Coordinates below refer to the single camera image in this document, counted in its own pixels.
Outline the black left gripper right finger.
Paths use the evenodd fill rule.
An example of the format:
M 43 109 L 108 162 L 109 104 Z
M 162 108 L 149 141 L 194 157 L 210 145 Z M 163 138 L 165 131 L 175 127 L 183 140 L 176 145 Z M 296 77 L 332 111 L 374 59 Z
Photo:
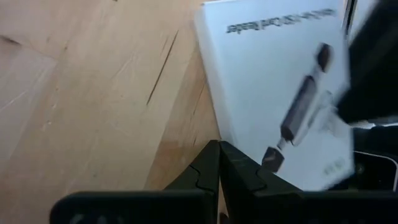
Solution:
M 300 190 L 228 142 L 220 178 L 231 224 L 398 224 L 398 155 L 356 151 L 357 173 L 322 191 Z

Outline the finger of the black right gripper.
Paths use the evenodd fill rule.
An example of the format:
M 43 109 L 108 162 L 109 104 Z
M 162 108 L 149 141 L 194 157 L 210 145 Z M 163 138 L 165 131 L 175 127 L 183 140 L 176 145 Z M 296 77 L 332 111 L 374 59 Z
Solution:
M 350 88 L 343 121 L 398 123 L 398 0 L 345 0 Z

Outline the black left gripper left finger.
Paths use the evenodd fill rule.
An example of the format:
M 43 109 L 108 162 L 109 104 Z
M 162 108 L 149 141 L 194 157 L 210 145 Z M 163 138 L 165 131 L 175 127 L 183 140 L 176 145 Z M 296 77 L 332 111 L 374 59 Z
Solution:
M 76 192 L 50 211 L 50 224 L 216 224 L 220 145 L 209 141 L 162 190 Z

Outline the white green Acer box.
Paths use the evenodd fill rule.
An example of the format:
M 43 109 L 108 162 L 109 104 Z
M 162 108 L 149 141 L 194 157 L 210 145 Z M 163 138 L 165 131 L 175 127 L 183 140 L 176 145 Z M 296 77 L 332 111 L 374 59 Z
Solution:
M 220 136 L 302 190 L 354 172 L 343 0 L 215 0 L 195 15 Z

